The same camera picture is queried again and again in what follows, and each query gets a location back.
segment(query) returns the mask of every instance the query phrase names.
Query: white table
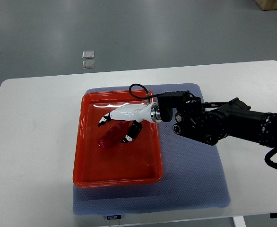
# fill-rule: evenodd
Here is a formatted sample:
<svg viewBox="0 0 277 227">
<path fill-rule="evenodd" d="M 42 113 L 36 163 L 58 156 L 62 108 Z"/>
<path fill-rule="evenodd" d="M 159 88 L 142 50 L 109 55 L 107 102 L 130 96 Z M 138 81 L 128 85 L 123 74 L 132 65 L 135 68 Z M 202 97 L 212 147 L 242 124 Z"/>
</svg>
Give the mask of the white table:
<svg viewBox="0 0 277 227">
<path fill-rule="evenodd" d="M 0 227 L 106 226 L 103 216 L 72 212 L 72 172 L 81 98 L 95 87 L 196 83 L 205 101 L 239 97 L 277 113 L 277 62 L 9 79 L 0 87 Z M 277 170 L 270 150 L 228 137 L 217 145 L 231 203 L 226 208 L 123 215 L 120 224 L 277 212 Z"/>
</svg>

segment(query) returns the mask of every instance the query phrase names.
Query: black cable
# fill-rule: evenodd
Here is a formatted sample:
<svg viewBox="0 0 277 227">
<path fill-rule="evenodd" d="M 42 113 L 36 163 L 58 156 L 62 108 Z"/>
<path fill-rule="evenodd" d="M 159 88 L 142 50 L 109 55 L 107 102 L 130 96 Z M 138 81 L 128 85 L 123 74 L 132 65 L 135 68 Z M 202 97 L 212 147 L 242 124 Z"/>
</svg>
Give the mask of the black cable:
<svg viewBox="0 0 277 227">
<path fill-rule="evenodd" d="M 160 93 L 160 94 L 156 94 L 156 95 L 153 95 L 153 96 L 146 96 L 146 97 L 139 97 L 139 96 L 136 96 L 135 94 L 133 94 L 132 92 L 132 88 L 134 86 L 138 86 L 138 87 L 141 87 L 142 89 L 144 89 L 146 91 L 146 94 L 149 94 L 147 88 L 141 84 L 131 84 L 130 87 L 129 87 L 129 93 L 135 97 L 135 98 L 138 98 L 138 99 L 143 99 L 143 100 L 146 100 L 146 99 L 150 99 L 150 98 L 155 98 L 155 97 L 158 97 L 158 96 L 161 96 L 163 93 Z"/>
<path fill-rule="evenodd" d="M 269 167 L 272 167 L 274 169 L 277 169 L 277 162 L 273 162 L 271 158 L 277 153 L 277 148 L 273 148 L 271 151 L 269 151 L 265 156 L 265 162 Z"/>
</svg>

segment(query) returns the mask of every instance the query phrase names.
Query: orange tray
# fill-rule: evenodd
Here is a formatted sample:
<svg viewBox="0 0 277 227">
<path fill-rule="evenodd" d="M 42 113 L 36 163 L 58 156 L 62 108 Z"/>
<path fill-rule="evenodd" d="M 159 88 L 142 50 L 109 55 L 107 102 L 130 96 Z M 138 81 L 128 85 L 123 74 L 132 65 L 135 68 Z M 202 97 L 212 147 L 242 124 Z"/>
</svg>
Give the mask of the orange tray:
<svg viewBox="0 0 277 227">
<path fill-rule="evenodd" d="M 146 96 L 144 90 L 134 90 Z M 98 127 L 108 112 L 125 103 L 140 104 L 128 91 L 93 92 L 82 98 L 73 183 L 79 188 L 155 183 L 163 177 L 157 124 L 142 121 L 143 129 L 130 143 L 102 149 L 97 139 L 120 121 Z"/>
</svg>

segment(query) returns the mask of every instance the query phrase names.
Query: red bottle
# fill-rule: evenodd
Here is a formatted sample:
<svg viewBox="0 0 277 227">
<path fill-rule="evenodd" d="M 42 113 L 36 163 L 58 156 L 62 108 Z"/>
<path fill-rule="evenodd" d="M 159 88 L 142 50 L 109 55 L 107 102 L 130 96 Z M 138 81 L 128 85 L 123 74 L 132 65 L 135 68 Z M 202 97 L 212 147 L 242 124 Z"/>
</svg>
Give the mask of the red bottle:
<svg viewBox="0 0 277 227">
<path fill-rule="evenodd" d="M 120 141 L 127 135 L 130 122 L 122 121 L 113 126 L 108 132 L 106 132 L 101 138 L 97 140 L 100 148 L 112 147 L 116 142 Z"/>
</svg>

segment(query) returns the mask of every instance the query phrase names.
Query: blue mat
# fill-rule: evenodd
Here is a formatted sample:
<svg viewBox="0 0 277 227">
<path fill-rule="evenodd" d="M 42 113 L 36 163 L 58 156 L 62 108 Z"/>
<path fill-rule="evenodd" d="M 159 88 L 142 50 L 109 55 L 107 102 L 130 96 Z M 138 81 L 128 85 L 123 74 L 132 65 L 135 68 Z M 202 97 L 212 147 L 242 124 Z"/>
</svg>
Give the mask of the blue mat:
<svg viewBox="0 0 277 227">
<path fill-rule="evenodd" d="M 153 94 L 189 90 L 202 98 L 196 84 L 150 85 L 146 88 Z M 87 93 L 128 89 L 129 87 L 95 88 Z M 164 167 L 161 181 L 88 189 L 74 186 L 74 213 L 116 215 L 228 206 L 230 196 L 216 146 L 174 134 L 174 123 L 173 118 L 171 122 L 158 124 Z"/>
</svg>

